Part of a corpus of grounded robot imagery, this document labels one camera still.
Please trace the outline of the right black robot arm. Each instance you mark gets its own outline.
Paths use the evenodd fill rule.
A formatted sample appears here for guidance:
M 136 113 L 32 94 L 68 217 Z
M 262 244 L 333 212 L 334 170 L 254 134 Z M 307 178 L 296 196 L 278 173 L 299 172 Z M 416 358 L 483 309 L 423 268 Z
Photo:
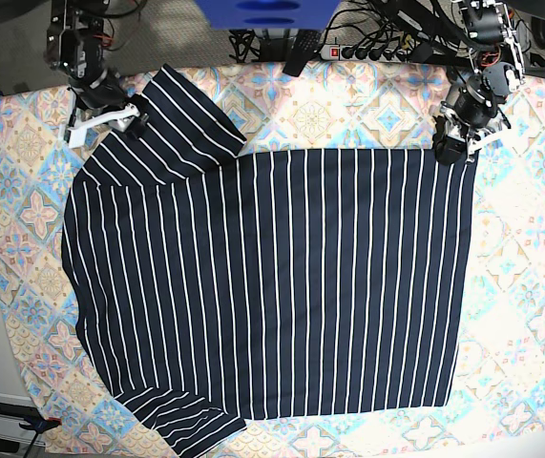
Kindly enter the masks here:
M 105 65 L 103 22 L 72 1 L 56 1 L 50 64 L 70 81 L 80 110 L 68 145 L 107 134 L 84 171 L 177 179 L 234 164 L 322 150 L 412 150 L 428 156 L 434 115 L 451 90 L 446 69 L 426 65 L 315 61 L 299 76 L 276 63 L 175 70 L 163 66 L 127 93 Z

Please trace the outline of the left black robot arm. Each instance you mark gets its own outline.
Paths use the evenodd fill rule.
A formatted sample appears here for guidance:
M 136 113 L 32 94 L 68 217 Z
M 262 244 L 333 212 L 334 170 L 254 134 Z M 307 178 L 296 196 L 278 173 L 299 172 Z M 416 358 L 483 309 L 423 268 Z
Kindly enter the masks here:
M 432 147 L 441 164 L 472 162 L 512 128 L 502 106 L 525 82 L 523 53 L 504 3 L 456 1 L 460 24 L 430 4 L 381 1 L 379 9 L 410 40 L 409 63 L 447 66 L 458 80 L 440 103 Z

